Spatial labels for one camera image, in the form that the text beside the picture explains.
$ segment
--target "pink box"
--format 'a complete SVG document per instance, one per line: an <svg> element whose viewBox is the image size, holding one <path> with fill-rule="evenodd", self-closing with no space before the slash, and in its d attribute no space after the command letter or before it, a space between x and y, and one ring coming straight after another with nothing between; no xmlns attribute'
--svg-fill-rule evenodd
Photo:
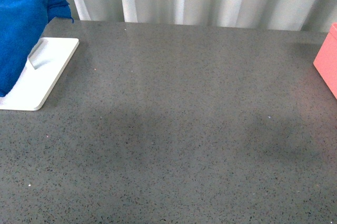
<svg viewBox="0 0 337 224"><path fill-rule="evenodd" d="M337 98L337 23L333 23L318 52L314 66Z"/></svg>

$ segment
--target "stone surface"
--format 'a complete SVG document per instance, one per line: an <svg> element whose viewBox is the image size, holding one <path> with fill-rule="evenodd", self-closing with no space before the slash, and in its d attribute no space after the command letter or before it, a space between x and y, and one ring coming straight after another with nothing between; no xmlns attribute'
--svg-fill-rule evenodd
<svg viewBox="0 0 337 224"><path fill-rule="evenodd" d="M335 223L326 34L53 20L80 45L0 111L0 223Z"/></svg>

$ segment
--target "white stand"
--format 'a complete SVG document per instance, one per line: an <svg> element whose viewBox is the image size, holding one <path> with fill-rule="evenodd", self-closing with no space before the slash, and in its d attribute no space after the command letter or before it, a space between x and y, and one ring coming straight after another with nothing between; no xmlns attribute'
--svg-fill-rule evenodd
<svg viewBox="0 0 337 224"><path fill-rule="evenodd" d="M0 98L0 109L39 110L73 56L76 38L41 38L13 89Z"/></svg>

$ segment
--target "blue towel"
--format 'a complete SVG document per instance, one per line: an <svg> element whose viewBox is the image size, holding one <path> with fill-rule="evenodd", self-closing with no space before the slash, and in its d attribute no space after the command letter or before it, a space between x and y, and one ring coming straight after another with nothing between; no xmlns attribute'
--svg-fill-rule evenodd
<svg viewBox="0 0 337 224"><path fill-rule="evenodd" d="M71 18L66 0L0 0L0 97L12 90L54 17Z"/></svg>

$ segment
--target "speckled countertop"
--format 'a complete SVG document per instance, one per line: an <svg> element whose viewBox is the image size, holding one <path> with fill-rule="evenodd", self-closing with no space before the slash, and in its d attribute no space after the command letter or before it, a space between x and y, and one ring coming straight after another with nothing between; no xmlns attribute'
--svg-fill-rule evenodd
<svg viewBox="0 0 337 224"><path fill-rule="evenodd" d="M41 110L0 111L0 223L337 223L326 34L56 19Z"/></svg>

